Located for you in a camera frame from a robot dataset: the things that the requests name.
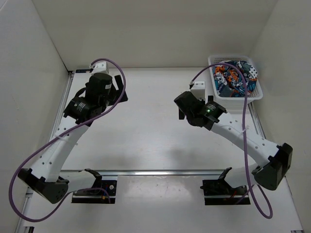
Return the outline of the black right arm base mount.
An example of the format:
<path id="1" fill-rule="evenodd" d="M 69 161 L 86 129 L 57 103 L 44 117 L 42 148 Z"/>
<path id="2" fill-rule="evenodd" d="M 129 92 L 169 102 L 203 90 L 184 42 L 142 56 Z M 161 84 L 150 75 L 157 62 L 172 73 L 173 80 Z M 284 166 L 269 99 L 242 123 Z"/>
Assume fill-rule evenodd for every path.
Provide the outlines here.
<path id="1" fill-rule="evenodd" d="M 247 187 L 232 188 L 224 180 L 202 180 L 205 206 L 250 205 Z"/>

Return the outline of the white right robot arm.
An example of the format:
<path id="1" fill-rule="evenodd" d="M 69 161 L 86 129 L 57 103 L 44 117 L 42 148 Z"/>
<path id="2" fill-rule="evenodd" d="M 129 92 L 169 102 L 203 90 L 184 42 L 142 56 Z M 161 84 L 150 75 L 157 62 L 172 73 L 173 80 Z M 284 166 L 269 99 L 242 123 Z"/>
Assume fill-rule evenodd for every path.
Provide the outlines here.
<path id="1" fill-rule="evenodd" d="M 252 165 L 245 163 L 241 168 L 226 169 L 218 178 L 222 193 L 229 194 L 235 188 L 249 184 L 258 184 L 271 191 L 277 189 L 291 167 L 293 148 L 289 144 L 278 145 L 246 129 L 245 124 L 235 120 L 213 98 L 203 103 L 190 91 L 185 91 L 174 103 L 178 106 L 180 119 L 224 137 L 255 161 Z"/>

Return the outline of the colourful patterned shorts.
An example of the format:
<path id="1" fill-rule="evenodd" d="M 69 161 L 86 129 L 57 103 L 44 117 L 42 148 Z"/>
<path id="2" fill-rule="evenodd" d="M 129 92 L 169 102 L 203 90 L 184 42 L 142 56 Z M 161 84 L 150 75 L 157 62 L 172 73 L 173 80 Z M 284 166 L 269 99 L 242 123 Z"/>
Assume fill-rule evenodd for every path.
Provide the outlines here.
<path id="1" fill-rule="evenodd" d="M 250 96 L 257 86 L 258 72 L 247 61 L 222 61 L 235 66 L 244 76 L 247 86 L 247 95 Z M 225 98 L 240 98 L 245 95 L 245 88 L 243 86 L 241 75 L 233 68 L 218 65 L 212 68 L 213 78 L 217 94 Z"/>

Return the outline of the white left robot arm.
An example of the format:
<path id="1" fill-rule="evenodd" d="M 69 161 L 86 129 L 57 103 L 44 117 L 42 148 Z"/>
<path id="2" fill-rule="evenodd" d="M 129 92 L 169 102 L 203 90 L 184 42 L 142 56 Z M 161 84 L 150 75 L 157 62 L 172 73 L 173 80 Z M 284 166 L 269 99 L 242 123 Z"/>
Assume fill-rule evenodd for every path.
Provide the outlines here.
<path id="1" fill-rule="evenodd" d="M 17 176 L 52 204 L 58 203 L 66 194 L 82 189 L 91 194 L 99 193 L 102 178 L 98 172 L 84 169 L 65 175 L 61 169 L 93 119 L 108 106 L 127 100 L 121 75 L 92 74 L 66 106 L 54 137 L 56 141 L 30 168 L 21 169 Z"/>

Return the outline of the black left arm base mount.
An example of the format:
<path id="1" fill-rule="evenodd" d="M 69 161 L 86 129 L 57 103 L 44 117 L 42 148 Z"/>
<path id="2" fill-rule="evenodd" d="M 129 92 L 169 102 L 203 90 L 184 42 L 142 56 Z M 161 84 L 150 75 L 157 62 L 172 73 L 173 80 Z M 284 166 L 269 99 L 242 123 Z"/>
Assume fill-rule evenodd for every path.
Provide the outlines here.
<path id="1" fill-rule="evenodd" d="M 103 176 L 96 190 L 78 190 L 72 194 L 71 203 L 76 204 L 115 204 L 117 177 Z"/>

